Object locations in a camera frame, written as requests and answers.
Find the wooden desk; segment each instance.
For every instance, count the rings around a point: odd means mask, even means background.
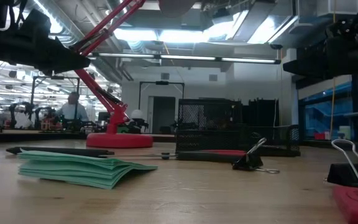
[[[339,152],[303,148],[302,157],[264,157],[281,174],[231,170],[212,162],[128,159],[154,164],[156,171],[123,180],[113,190],[17,175],[23,162],[4,150],[12,146],[84,147],[84,141],[0,144],[0,223],[345,223],[324,184]],[[116,154],[173,152],[171,143]]]

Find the person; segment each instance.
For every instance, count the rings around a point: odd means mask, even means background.
[[[56,111],[57,116],[64,115],[65,119],[74,119],[75,114],[75,105],[80,98],[77,92],[71,92],[68,95],[68,102],[65,103],[62,108]],[[82,121],[88,121],[88,115],[86,114],[85,107],[78,103],[77,107],[77,118],[81,119]]]

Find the glass window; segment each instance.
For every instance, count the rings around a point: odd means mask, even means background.
[[[324,133],[331,129],[332,101],[325,101],[305,106],[305,139],[314,139],[315,133]],[[335,101],[333,138],[338,137],[340,126],[350,126],[351,122],[344,114],[352,112],[352,98],[341,98]]]
[[[349,93],[349,97],[351,96],[351,91],[352,91],[352,82],[347,82],[347,83],[343,83],[341,85],[338,85],[335,88],[335,94],[338,93]],[[305,98],[305,101],[310,101],[310,100],[315,100],[315,99],[319,99],[325,96],[332,96],[333,95],[333,89],[330,88],[326,91],[322,91],[320,93],[311,95],[307,98]]]

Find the green notepad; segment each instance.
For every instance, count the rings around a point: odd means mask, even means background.
[[[29,160],[20,166],[19,174],[71,184],[89,185],[112,189],[131,170],[155,170],[157,166],[145,166],[119,159],[103,159],[55,152],[22,151],[20,159]]]

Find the lamp base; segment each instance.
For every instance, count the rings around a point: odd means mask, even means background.
[[[141,134],[92,133],[86,138],[86,146],[121,149],[152,147],[153,137]]]

